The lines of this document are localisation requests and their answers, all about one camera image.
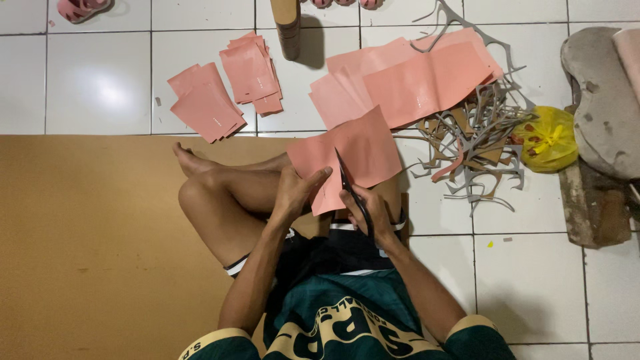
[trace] hand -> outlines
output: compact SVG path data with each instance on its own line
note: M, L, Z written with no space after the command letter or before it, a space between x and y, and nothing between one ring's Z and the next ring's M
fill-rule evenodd
M302 208L311 191L323 184L332 172L331 167L326 167L305 180L298 175L293 166L282 168L271 218L282 221L286 226L291 225L302 214Z
M376 242L384 249L385 245L389 241L397 240L393 229L391 228L391 221L389 220L389 214L387 213L387 207L385 206L385 200L382 196L362 186L353 185L353 191L363 200L369 216L371 216L371 222L373 224L374 234ZM355 200L347 190L340 192L340 199L344 205L349 209L349 220L351 223L362 230L363 233L368 234L367 222L364 220L364 215L360 208L356 204Z

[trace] white stripe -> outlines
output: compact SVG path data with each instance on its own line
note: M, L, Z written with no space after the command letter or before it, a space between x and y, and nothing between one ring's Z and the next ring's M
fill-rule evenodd
M340 275L369 275L369 274L373 274L374 272L379 272L382 270L356 270L356 271L352 271L352 272L346 272L344 274L340 274Z
M240 261L240 263L238 265L236 265L236 266L232 267L231 269L227 270L227 274L229 274L229 276L231 276L231 275L235 275L235 274L239 273L240 270L242 270L242 267L244 266L245 262L246 262L246 259Z
M398 231L398 230L402 230L402 228L404 227L404 223L406 222L401 222L400 224L391 224L391 228L394 231ZM331 225L329 225L329 229L338 229L338 230L351 230L354 231L354 227L352 223L346 223L346 224L339 224L339 223L332 223Z
M288 238L292 238L296 233L293 231L293 228L289 228L289 234L287 234L287 236L285 237L285 239ZM231 269L227 270L227 274L229 274L229 276L231 275L235 275L237 273L240 272L240 270L242 270L242 267L244 266L244 263L246 262L246 259L240 261L240 263L238 263L238 265L232 267Z

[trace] plastic bag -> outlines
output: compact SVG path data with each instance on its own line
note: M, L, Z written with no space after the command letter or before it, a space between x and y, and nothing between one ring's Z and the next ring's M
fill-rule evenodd
M551 106L536 106L538 119L524 122L511 133L522 144L522 161L534 172L560 170L578 158L573 137L573 115Z

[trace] scissors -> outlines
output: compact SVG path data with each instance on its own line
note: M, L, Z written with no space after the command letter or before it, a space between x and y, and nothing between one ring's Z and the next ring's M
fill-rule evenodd
M335 149L335 154L338 156L338 164L340 165L340 177L342 178L342 189L347 190L347 192L351 194L353 200L356 202L356 205L358 206L358 208L360 208L360 211L362 211L362 216L364 216L364 220L367 223L368 237L373 239L373 221L371 221L371 216L369 214L369 211L365 207L364 203L362 202L358 194L356 194L353 191L353 188L351 187L351 183L347 178L347 174L344 171L344 169L346 168L346 166L344 165L344 161L340 157L340 153L338 152L338 149L336 149L335 147L334 149Z

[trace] white tile floor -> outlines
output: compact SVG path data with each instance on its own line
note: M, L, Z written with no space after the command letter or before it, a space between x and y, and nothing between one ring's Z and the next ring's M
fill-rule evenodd
M433 0L384 0L375 11L356 4L318 10L305 1L302 56L289 62L280 54L267 0L115 0L110 12L80 25L63 19L55 4L0 1L1 134L193 134L169 111L175 95L166 80L195 63L219 62L229 39L256 29L273 48L285 111L262 118L242 106L248 123L242 135L317 135L325 127L307 93L326 74L323 58L418 38L444 23L442 14L411 22L430 12ZM571 102L559 61L570 31L640 27L637 0L448 4L510 43L515 65L528 66L515 74L522 91L557 107ZM499 48L490 51L504 64ZM406 165L428 158L419 140L397 144ZM525 180L524 191L511 190L507 180L497 190L515 213L481 204L471 218L467 202L443 199L444 183L404 177L411 249L469 313L497 322L519 359L638 359L637 234L609 249L576 247L567 241L557 176L527 171Z

